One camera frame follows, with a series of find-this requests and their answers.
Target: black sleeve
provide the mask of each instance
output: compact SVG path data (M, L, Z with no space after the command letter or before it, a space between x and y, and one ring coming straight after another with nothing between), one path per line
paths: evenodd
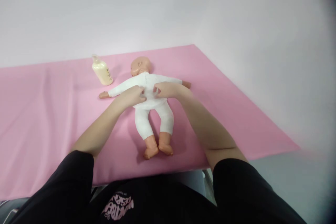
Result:
M69 223L90 202L93 163L91 154L69 153L11 223Z
M213 177L217 206L229 223L305 223L249 163L221 160Z

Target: bottle label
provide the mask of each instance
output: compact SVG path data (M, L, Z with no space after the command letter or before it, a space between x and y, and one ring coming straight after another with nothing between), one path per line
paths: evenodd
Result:
M112 80L112 77L111 77L109 68L106 68L106 72L107 72L107 76L110 78L110 81L111 81L111 80Z

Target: doll leg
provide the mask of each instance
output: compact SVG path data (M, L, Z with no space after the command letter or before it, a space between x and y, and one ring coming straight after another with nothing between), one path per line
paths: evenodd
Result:
M143 155L146 160L159 153L152 127L148 121L148 114L149 110L135 109L135 126L147 147Z
M170 139L173 133L174 115L167 102L155 110L161 118L161 126L159 133L159 150L167 156L173 155L173 148L170 146Z

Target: doll head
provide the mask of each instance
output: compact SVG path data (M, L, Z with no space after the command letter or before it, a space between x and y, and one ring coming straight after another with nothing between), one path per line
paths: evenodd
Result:
M150 73L152 71L152 63L149 58L141 56L133 60L131 63L131 75L134 77L143 72Z

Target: shirt graphic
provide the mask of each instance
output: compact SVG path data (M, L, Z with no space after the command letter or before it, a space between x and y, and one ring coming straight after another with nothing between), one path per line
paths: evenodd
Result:
M105 206L102 213L108 220L120 220L130 208L134 208L134 202L131 197L121 191L116 192Z

